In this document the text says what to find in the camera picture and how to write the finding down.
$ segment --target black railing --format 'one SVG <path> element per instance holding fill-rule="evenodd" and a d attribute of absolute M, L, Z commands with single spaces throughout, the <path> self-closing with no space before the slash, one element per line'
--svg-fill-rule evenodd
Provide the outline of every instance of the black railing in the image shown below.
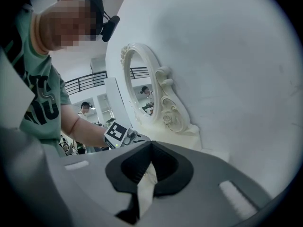
<path fill-rule="evenodd" d="M 131 79 L 147 78 L 149 73 L 146 67 L 130 68 Z M 104 85 L 104 79 L 107 78 L 107 72 L 101 71 L 89 74 L 83 77 L 75 78 L 65 83 L 65 89 L 68 95 L 78 93 L 80 91 Z"/>
<path fill-rule="evenodd" d="M 138 79 L 138 78 L 149 78 L 150 74 L 146 67 L 133 67 L 130 68 L 130 75 L 131 79 Z"/>

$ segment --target gray plastic surface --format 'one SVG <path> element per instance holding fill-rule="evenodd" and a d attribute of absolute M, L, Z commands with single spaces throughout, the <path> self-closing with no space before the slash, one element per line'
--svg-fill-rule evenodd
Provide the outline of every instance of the gray plastic surface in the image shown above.
<path fill-rule="evenodd" d="M 0 156 L 15 191 L 49 226 L 131 226 L 114 214 L 125 210 L 130 196 L 116 192 L 105 175 L 107 163 L 142 142 L 114 150 L 60 158 L 55 148 L 19 131 L 0 129 Z M 173 196 L 154 198 L 136 224 L 149 226 L 229 227 L 257 224 L 272 211 L 270 197 L 254 181 L 221 159 L 182 147 L 160 143 L 184 155 L 194 166 L 187 187 Z M 87 161 L 80 169 L 65 165 Z M 240 223 L 218 184 L 233 181 L 259 208 Z"/>

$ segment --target mint green t-shirt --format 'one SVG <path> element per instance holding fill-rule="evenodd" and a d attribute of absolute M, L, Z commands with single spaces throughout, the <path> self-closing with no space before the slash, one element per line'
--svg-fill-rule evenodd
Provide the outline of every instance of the mint green t-shirt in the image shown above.
<path fill-rule="evenodd" d="M 71 104 L 65 82 L 52 65 L 49 55 L 38 54 L 31 43 L 32 12 L 22 9 L 10 31 L 2 40 L 2 48 L 24 83 L 35 94 L 22 120 L 20 129 L 38 138 L 41 143 L 56 147 L 64 156 L 60 142 L 60 106 Z"/>

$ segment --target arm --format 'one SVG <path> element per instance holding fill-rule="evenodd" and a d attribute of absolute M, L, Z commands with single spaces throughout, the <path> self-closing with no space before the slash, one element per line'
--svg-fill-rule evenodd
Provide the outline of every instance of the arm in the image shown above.
<path fill-rule="evenodd" d="M 106 129 L 80 118 L 71 105 L 61 105 L 61 129 L 66 135 L 86 146 L 107 147 L 103 141 Z"/>

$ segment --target white mirror frame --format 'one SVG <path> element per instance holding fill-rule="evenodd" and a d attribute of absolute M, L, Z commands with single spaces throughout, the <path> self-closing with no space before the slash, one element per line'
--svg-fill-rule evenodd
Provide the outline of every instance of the white mirror frame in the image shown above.
<path fill-rule="evenodd" d="M 144 115 L 134 93 L 130 78 L 130 63 L 134 52 L 137 52 L 146 65 L 154 91 L 154 110 L 152 116 Z M 142 123 L 159 124 L 163 122 L 170 131 L 183 135 L 199 135 L 199 128 L 190 123 L 187 110 L 174 93 L 171 86 L 173 80 L 168 79 L 169 67 L 160 67 L 153 52 L 144 44 L 131 43 L 121 50 L 121 65 L 124 70 L 125 82 L 136 120 Z"/>

